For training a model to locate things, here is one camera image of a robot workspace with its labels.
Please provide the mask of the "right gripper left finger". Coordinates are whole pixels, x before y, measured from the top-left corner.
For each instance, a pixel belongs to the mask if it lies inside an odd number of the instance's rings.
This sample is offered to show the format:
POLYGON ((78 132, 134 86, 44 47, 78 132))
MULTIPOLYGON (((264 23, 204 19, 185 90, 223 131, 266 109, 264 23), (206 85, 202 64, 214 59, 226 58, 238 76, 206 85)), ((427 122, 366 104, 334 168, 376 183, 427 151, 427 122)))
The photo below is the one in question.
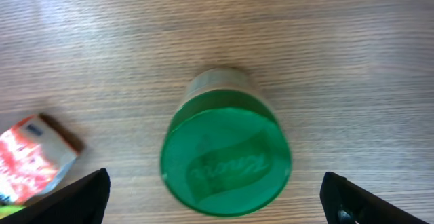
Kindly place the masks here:
POLYGON ((101 224, 111 180, 105 168, 1 219, 1 224, 101 224))

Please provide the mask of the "orange white snack packet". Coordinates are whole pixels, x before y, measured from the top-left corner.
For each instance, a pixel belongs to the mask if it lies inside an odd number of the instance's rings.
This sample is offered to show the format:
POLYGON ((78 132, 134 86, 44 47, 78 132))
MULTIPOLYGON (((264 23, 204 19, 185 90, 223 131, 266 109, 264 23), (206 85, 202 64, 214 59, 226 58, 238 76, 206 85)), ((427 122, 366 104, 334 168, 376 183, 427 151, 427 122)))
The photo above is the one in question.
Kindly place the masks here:
POLYGON ((54 190, 85 143, 45 113, 26 117, 1 133, 1 204, 22 205, 54 190))

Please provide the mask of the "colourful gummy candy bag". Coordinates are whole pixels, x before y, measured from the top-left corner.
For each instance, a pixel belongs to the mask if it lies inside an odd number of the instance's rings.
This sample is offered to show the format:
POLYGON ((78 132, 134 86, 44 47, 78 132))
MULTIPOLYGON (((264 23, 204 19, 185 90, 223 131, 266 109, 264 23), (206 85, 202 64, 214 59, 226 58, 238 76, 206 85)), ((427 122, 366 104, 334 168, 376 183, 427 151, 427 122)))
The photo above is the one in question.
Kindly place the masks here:
POLYGON ((6 205, 0 206, 0 219, 10 216, 18 211, 24 209, 24 206, 6 205))

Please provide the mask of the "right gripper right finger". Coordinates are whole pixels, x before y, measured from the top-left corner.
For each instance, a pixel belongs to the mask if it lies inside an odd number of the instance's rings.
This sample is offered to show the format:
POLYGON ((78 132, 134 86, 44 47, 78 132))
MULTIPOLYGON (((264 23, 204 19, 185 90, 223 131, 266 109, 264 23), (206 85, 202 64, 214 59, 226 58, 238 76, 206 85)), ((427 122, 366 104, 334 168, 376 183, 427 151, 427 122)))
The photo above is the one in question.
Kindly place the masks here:
POLYGON ((334 172, 326 172, 320 200, 328 224, 428 224, 334 172))

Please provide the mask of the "green lid jar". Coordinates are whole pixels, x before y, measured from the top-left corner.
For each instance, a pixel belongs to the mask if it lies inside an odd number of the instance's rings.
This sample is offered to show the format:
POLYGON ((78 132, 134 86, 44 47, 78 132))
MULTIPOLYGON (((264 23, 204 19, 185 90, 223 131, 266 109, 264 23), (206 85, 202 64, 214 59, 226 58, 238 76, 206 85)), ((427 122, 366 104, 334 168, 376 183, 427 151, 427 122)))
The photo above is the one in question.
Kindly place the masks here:
POLYGON ((214 217, 239 217, 285 189, 292 154, 272 107, 250 76, 218 67, 187 86, 167 128, 160 174, 182 204, 214 217))

